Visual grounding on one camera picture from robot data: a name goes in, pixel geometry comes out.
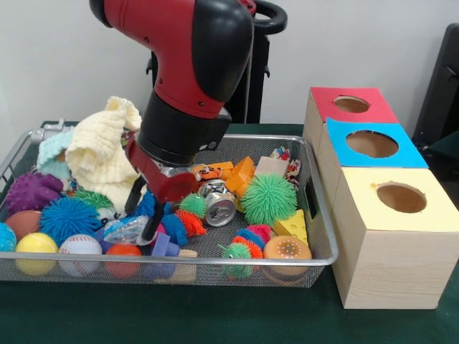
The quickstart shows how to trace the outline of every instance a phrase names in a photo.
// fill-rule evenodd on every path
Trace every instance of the stacked boxes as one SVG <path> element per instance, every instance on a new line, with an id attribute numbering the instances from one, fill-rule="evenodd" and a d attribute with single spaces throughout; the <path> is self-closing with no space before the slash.
<path id="1" fill-rule="evenodd" d="M 459 257 L 459 212 L 376 89 L 312 88 L 313 146 L 345 308 L 431 309 Z"/>

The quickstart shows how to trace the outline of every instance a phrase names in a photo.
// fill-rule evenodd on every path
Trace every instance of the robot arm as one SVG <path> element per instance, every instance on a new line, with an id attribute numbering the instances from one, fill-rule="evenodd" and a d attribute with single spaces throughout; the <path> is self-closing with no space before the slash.
<path id="1" fill-rule="evenodd" d="M 237 0 L 90 0 L 90 7 L 104 25 L 158 57 L 141 129 L 126 150 L 142 175 L 126 210 L 137 204 L 147 183 L 160 204 L 148 225 L 156 229 L 161 204 L 180 201 L 197 187 L 188 170 L 197 152 L 215 149 L 230 123 L 219 112 L 250 56 L 252 17 Z"/>

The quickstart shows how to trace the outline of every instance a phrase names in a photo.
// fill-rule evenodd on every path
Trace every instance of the orange spiky ball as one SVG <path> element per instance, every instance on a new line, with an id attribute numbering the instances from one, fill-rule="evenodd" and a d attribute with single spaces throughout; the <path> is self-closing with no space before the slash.
<path id="1" fill-rule="evenodd" d="M 207 233 L 206 229 L 202 225 L 201 219 L 197 215 L 186 210 L 178 210 L 176 215 L 184 224 L 188 237 L 195 237 L 197 235 Z"/>
<path id="2" fill-rule="evenodd" d="M 244 244 L 249 248 L 250 255 L 252 256 L 253 259 L 262 259 L 263 258 L 263 251 L 261 248 L 256 245 L 256 243 L 251 242 L 250 240 L 247 240 L 243 236 L 236 236 L 232 242 L 238 242 L 240 244 Z"/>

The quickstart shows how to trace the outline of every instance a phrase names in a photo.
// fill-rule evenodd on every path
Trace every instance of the yellow knit cloth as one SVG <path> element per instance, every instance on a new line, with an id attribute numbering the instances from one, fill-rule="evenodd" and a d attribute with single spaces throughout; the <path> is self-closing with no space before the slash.
<path id="1" fill-rule="evenodd" d="M 74 129 L 65 160 L 72 176 L 89 191 L 106 195 L 124 212 L 138 174 L 121 147 L 123 128 L 138 130 L 141 116 L 132 102 L 111 97 L 105 110 L 82 120 Z"/>

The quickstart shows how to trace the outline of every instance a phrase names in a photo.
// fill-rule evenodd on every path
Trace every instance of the yellow ball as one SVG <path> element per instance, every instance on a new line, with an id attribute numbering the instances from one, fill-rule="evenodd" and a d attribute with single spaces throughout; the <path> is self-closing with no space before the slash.
<path id="1" fill-rule="evenodd" d="M 54 240 L 43 233 L 28 234 L 16 246 L 16 252 L 57 253 L 58 250 Z M 16 259 L 16 266 L 23 273 L 31 276 L 42 276 L 48 273 L 55 264 L 54 260 Z"/>

